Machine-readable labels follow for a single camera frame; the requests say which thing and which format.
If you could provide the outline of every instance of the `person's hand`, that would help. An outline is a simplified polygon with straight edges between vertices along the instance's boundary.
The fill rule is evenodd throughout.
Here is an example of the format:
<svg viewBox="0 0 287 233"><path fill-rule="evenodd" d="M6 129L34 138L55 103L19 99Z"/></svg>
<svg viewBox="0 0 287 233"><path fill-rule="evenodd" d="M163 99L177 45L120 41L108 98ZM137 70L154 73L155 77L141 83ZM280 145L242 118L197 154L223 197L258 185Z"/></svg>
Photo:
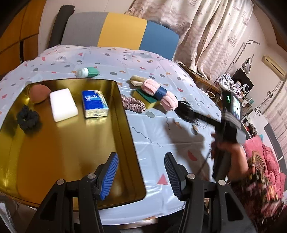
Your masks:
<svg viewBox="0 0 287 233"><path fill-rule="evenodd" d="M216 147L223 151L228 151L231 154L231 168L228 173L228 179L230 181L236 181L244 178L248 172L248 163L246 159L246 154L240 144L230 143L230 142L220 142L211 144L211 158L215 158Z"/></svg>

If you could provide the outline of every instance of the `metal tray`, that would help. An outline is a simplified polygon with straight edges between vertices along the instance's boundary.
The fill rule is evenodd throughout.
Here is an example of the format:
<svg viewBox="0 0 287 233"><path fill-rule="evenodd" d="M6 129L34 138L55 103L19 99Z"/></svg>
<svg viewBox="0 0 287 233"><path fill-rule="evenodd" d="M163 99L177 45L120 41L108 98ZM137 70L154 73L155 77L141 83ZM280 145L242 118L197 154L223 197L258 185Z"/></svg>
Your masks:
<svg viewBox="0 0 287 233"><path fill-rule="evenodd" d="M28 85L9 110L0 130L0 191L29 206L38 207L60 178L79 180L105 163L111 152L119 155L109 196L99 202L108 208L141 200L146 195L135 147L117 83L100 79L43 81L51 91L69 88L79 114L55 122L50 99L33 104ZM107 117L84 118L83 90L102 91L109 107ZM26 104L40 115L42 126L25 134L16 115Z"/></svg>

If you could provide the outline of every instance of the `tissue packet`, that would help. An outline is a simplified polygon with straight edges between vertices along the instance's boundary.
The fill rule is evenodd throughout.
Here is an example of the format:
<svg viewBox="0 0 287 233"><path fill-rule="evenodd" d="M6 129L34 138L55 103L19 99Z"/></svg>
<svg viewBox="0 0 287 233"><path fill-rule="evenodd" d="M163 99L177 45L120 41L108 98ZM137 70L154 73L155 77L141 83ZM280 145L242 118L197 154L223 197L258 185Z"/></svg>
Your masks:
<svg viewBox="0 0 287 233"><path fill-rule="evenodd" d="M85 117L106 117L108 105L101 91L82 91Z"/></svg>

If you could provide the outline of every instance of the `white sponge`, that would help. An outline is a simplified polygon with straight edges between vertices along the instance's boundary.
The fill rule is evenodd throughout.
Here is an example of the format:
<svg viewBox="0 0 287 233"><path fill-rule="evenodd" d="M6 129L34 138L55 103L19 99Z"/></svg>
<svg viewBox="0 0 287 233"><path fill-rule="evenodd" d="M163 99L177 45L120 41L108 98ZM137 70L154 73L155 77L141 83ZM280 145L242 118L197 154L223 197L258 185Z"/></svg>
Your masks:
<svg viewBox="0 0 287 233"><path fill-rule="evenodd" d="M54 121L62 121L78 115L77 106L68 88L50 93Z"/></svg>

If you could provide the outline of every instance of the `floral sleeve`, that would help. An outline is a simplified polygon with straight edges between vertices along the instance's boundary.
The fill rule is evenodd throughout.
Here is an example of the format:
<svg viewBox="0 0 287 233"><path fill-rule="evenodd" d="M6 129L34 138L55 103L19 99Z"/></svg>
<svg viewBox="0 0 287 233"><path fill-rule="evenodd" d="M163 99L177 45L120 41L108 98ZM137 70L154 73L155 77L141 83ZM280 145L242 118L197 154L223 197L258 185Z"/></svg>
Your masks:
<svg viewBox="0 0 287 233"><path fill-rule="evenodd" d="M265 233L276 222L286 205L261 169L256 169L255 157L248 160L250 174L230 185L244 206L259 233Z"/></svg>

